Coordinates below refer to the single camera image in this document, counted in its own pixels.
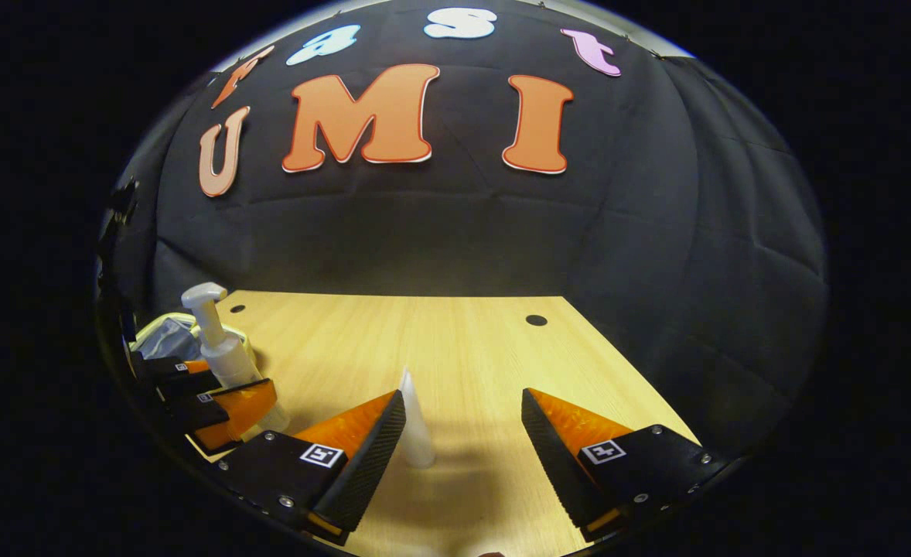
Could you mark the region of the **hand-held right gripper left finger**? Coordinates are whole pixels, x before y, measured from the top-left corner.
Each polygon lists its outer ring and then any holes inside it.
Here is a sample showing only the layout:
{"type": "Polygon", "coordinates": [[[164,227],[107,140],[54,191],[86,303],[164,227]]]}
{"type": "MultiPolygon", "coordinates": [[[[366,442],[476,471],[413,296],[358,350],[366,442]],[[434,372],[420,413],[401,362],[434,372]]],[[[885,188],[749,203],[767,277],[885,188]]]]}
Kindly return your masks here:
{"type": "Polygon", "coordinates": [[[265,430],[206,466],[245,507],[343,546],[366,514],[406,423],[399,389],[293,435],[265,430]]]}

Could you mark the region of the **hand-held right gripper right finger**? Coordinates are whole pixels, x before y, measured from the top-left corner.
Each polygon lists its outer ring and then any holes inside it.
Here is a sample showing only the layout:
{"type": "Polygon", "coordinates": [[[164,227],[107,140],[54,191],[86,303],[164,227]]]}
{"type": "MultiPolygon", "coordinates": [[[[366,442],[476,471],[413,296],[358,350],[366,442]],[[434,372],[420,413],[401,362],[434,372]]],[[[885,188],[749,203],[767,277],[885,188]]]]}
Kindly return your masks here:
{"type": "Polygon", "coordinates": [[[741,466],[664,425],[629,428],[534,388],[522,391],[520,420],[586,542],[656,525],[741,466]]]}

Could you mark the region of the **cream suitcase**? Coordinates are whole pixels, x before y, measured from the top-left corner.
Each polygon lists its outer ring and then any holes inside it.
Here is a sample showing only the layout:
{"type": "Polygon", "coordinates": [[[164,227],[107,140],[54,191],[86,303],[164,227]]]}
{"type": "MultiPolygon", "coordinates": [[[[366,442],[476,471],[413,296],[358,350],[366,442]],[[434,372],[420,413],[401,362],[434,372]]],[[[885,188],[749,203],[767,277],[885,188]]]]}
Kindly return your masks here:
{"type": "Polygon", "coordinates": [[[180,357],[187,361],[202,359],[201,328],[194,315],[166,313],[149,322],[127,342],[130,351],[143,357],[180,357]]]}

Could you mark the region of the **white pump bottle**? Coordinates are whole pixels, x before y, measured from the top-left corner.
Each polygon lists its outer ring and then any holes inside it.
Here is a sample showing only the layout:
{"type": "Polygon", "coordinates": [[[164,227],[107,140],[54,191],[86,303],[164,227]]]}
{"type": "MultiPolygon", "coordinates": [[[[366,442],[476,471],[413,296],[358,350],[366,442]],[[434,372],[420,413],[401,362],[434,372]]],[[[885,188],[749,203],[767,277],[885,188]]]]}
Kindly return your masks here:
{"type": "MultiPolygon", "coordinates": [[[[208,363],[210,370],[220,381],[221,391],[267,378],[258,370],[253,357],[244,346],[243,339],[237,333],[223,327],[217,303],[227,296],[228,290],[214,282],[191,286],[181,295],[181,304],[195,316],[201,328],[202,360],[208,363]]],[[[255,426],[262,430],[283,432],[289,424],[289,414],[278,398],[271,412],[255,426]]]]}

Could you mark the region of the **white squeeze tube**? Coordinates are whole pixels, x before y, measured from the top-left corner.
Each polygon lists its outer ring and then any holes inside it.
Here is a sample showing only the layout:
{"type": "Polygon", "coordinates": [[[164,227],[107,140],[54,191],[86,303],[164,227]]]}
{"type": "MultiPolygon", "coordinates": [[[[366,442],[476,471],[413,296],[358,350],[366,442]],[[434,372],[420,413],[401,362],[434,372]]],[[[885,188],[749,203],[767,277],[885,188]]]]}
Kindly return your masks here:
{"type": "Polygon", "coordinates": [[[403,398],[406,416],[400,439],[405,462],[420,470],[431,468],[435,464],[435,449],[412,374],[407,366],[403,367],[398,389],[403,398]]]}

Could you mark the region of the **black backdrop cloth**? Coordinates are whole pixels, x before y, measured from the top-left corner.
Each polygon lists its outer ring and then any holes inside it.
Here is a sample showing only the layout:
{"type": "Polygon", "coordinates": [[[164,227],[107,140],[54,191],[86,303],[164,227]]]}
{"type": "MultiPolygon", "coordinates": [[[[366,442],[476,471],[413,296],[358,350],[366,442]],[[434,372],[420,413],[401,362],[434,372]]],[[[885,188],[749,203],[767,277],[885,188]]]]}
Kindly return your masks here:
{"type": "Polygon", "coordinates": [[[97,250],[124,314],[199,282],[560,296],[705,445],[773,430],[829,272],[813,190],[752,100],[558,2],[338,9],[243,47],[149,128],[97,250]]]}

